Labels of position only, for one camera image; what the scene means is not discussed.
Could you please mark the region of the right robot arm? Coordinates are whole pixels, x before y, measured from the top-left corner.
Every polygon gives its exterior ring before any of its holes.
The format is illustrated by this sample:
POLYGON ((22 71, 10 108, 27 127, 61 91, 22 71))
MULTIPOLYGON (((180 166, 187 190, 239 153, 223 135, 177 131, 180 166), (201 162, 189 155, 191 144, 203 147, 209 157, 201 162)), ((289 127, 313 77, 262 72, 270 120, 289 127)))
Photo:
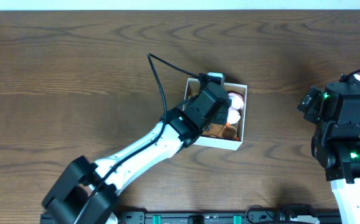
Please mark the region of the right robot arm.
POLYGON ((313 123, 311 154, 324 169, 343 223, 360 223, 360 74, 312 86, 297 110, 313 123))

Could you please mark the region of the white duck toy pink hat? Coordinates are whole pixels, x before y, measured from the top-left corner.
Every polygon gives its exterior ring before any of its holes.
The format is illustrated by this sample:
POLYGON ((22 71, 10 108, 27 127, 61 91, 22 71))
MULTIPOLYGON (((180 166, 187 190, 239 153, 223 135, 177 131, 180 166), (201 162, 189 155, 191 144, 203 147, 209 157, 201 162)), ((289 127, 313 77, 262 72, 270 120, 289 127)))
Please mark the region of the white duck toy pink hat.
POLYGON ((229 124, 236 124, 240 119, 240 111, 244 108, 244 98, 239 93, 228 93, 231 105, 228 110, 227 122, 229 124))

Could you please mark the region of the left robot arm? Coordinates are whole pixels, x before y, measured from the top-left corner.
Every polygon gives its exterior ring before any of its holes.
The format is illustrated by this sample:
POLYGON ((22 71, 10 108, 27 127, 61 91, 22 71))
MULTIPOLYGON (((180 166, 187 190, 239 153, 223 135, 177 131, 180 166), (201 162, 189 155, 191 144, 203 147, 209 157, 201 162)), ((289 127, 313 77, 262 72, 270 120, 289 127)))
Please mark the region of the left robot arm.
POLYGON ((56 223, 115 223, 114 207, 121 192, 141 174, 194 144, 230 99, 214 82, 185 109, 167 111, 143 138, 109 157, 73 160, 42 201, 56 223))

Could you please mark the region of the brown plush capybara toy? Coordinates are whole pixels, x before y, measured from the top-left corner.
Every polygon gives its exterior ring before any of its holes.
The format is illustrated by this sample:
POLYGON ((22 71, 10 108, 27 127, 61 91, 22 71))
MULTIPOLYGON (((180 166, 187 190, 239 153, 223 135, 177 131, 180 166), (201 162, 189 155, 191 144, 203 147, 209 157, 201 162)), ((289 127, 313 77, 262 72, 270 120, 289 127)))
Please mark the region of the brown plush capybara toy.
POLYGON ((225 139, 229 141, 239 141, 238 129, 229 123, 226 124, 210 124, 202 134, 205 137, 225 139))

